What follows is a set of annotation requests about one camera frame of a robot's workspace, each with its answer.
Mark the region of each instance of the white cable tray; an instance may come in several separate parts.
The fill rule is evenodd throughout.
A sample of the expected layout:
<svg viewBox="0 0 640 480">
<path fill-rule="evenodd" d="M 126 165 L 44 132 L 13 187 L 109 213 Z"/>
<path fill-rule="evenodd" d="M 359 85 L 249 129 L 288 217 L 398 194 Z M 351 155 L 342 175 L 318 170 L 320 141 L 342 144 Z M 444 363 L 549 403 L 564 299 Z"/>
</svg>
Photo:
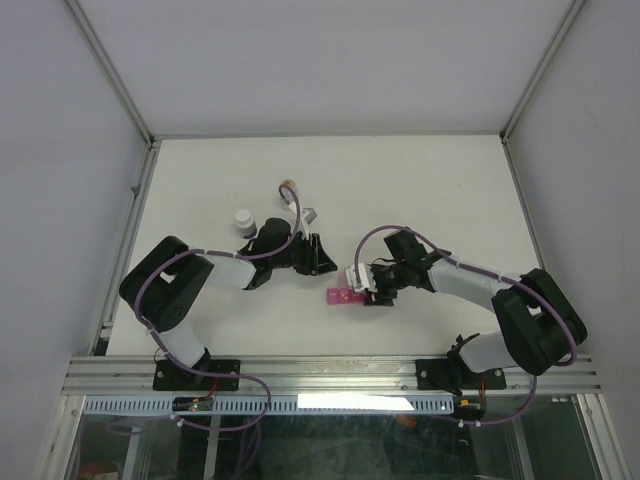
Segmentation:
<svg viewBox="0 0 640 480">
<path fill-rule="evenodd" d="M 145 395 L 105 395 L 87 397 L 87 415 L 118 415 L 128 417 L 162 416 L 172 413 L 173 395 L 153 397 Z M 267 415 L 449 415 L 453 413 L 453 397 L 448 395 L 409 395 L 405 397 L 415 410 L 359 410 L 338 408 L 298 408 L 297 395 L 274 396 Z M 210 412 L 179 412 L 186 415 L 257 415 L 266 401 L 255 396 L 220 396 Z"/>
</svg>

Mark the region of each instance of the white bottle cap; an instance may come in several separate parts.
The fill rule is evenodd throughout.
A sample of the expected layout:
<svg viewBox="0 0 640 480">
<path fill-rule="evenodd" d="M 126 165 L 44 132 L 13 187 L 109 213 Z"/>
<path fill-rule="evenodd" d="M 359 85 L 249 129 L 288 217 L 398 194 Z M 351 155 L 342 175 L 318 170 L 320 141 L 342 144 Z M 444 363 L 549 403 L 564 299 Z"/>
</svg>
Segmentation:
<svg viewBox="0 0 640 480">
<path fill-rule="evenodd" d="M 241 208 L 236 212 L 236 225 L 238 228 L 250 227 L 253 223 L 251 212 L 246 208 Z"/>
</svg>

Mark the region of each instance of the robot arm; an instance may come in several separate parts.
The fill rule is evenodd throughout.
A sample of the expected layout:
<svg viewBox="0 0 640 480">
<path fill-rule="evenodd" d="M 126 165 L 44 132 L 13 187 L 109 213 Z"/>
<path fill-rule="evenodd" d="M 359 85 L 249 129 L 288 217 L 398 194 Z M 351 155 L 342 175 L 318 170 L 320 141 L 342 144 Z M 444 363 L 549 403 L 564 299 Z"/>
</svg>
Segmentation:
<svg viewBox="0 0 640 480">
<path fill-rule="evenodd" d="M 510 283 L 458 268 L 438 252 L 427 253 L 406 231 L 387 236 L 385 243 L 393 263 L 359 264 L 346 272 L 350 286 L 365 293 L 365 305 L 393 306 L 399 290 L 415 287 L 455 295 L 496 314 L 500 332 L 458 337 L 447 356 L 459 368 L 481 373 L 518 365 L 532 375 L 541 375 L 569 353 L 569 342 L 551 314 L 538 310 L 540 305 L 533 297 Z M 356 268 L 360 282 L 356 280 Z M 547 272 L 534 269 L 526 275 L 494 273 L 500 279 L 523 283 L 553 305 L 576 344 L 586 339 L 584 324 Z"/>
<path fill-rule="evenodd" d="M 280 253 L 262 256 L 284 245 Z M 135 311 L 143 284 L 163 264 L 189 250 L 177 237 L 163 239 L 122 281 L 120 296 Z M 317 233 L 291 232 L 289 223 L 270 218 L 258 236 L 238 252 L 238 257 L 189 255 L 165 268 L 153 278 L 142 295 L 140 314 L 151 323 L 162 342 L 180 362 L 200 371 L 209 369 L 210 354 L 196 337 L 191 325 L 183 322 L 200 290 L 216 285 L 254 290 L 266 283 L 273 269 L 293 268 L 301 275 L 334 272 L 337 265 L 322 248 Z M 184 372 L 193 383 L 202 379 Z"/>
</svg>

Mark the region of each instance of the white panel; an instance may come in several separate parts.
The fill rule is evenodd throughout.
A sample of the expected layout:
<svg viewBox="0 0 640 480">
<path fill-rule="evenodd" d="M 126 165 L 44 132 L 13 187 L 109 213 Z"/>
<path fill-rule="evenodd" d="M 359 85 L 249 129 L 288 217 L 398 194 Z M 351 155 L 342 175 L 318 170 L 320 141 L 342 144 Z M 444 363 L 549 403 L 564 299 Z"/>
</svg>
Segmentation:
<svg viewBox="0 0 640 480">
<path fill-rule="evenodd" d="M 640 477 L 640 2 L 590 2 L 513 137 L 549 270 Z"/>
<path fill-rule="evenodd" d="M 497 136 L 307 137 L 165 141 L 136 239 L 132 265 L 166 235 L 189 245 L 239 249 L 234 225 L 248 208 L 262 225 L 293 215 L 277 186 L 293 178 L 313 207 L 328 255 L 344 269 L 374 227 L 398 223 L 466 260 L 529 271 L 536 259 Z M 388 256 L 384 235 L 363 261 Z M 495 315 L 450 295 L 400 292 L 393 308 L 329 306 L 337 274 L 276 270 L 255 291 L 205 288 L 187 320 L 213 355 L 440 354 L 460 333 L 497 330 Z M 109 354 L 156 350 L 120 303 Z"/>
<path fill-rule="evenodd" d="M 94 333 L 143 145 L 61 2 L 0 2 L 0 65 L 0 476 L 26 480 Z"/>
<path fill-rule="evenodd" d="M 156 134 L 497 132 L 569 0 L 82 0 Z"/>
</svg>

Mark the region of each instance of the white table surface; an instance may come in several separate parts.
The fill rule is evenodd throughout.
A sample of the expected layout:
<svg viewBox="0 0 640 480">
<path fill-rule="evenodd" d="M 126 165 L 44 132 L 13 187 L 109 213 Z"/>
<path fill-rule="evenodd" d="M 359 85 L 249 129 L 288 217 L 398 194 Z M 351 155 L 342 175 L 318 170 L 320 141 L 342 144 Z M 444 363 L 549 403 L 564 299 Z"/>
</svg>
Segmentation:
<svg viewBox="0 0 640 480">
<path fill-rule="evenodd" d="M 537 265 L 497 136 L 238 138 L 164 141 L 131 266 L 167 235 L 191 246 L 237 250 L 233 217 L 248 208 L 258 225 L 293 222 L 277 187 L 292 178 L 312 231 L 341 269 L 362 236 L 409 225 L 442 248 L 483 266 L 526 272 Z M 362 259 L 388 257 L 374 236 Z M 337 274 L 276 270 L 255 291 L 203 289 L 187 316 L 214 355 L 441 354 L 462 333 L 489 333 L 495 316 L 455 297 L 413 288 L 396 306 L 328 306 Z M 110 355 L 153 354 L 156 346 L 120 302 Z"/>
</svg>

